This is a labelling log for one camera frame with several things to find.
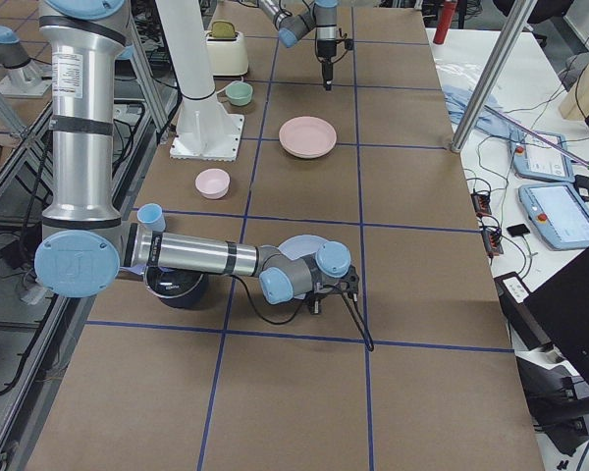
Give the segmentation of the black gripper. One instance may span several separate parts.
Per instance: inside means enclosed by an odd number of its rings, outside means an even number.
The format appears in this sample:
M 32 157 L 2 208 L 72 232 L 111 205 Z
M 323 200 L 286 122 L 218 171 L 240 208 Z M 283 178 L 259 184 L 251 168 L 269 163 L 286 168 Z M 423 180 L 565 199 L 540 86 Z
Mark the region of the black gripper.
M 344 46 L 344 52 L 338 53 L 338 47 Z M 353 50 L 353 39 L 343 36 L 337 39 L 322 39 L 315 41 L 315 55 L 321 63 L 323 87 L 326 91 L 331 91 L 334 80 L 333 64 L 341 61 L 345 55 Z
M 330 278 L 320 272 L 320 276 L 312 282 L 312 291 L 307 294 L 307 308 L 311 315 L 322 313 L 322 299 L 330 294 L 344 294 L 351 301 L 359 298 L 359 276 L 353 265 L 340 278 Z

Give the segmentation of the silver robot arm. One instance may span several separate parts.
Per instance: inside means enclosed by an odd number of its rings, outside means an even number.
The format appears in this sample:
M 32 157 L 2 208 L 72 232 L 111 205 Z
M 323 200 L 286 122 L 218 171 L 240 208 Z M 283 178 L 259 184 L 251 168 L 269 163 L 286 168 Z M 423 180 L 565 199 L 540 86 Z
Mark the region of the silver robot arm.
M 337 1 L 313 1 L 299 15 L 278 1 L 256 1 L 287 47 L 315 32 L 324 86 L 331 89 L 339 37 Z M 156 1 L 179 87 L 175 151 L 182 158 L 235 160 L 243 116 L 217 100 L 199 1 Z M 44 286 L 72 298 L 90 297 L 121 267 L 163 268 L 163 275 L 258 277 L 270 304 L 296 296 L 345 296 L 358 278 L 347 247 L 323 242 L 290 259 L 278 248 L 150 230 L 123 223 L 112 202 L 115 61 L 125 50 L 129 1 L 40 1 L 40 31 L 52 47 L 53 200 L 42 213 L 34 269 Z
M 294 14 L 281 1 L 253 1 L 272 22 L 281 43 L 292 48 L 311 32 L 314 33 L 314 54 L 320 63 L 322 84 L 331 91 L 334 82 L 334 65 L 353 50 L 353 39 L 338 26 L 337 1 L 303 1 L 304 10 Z

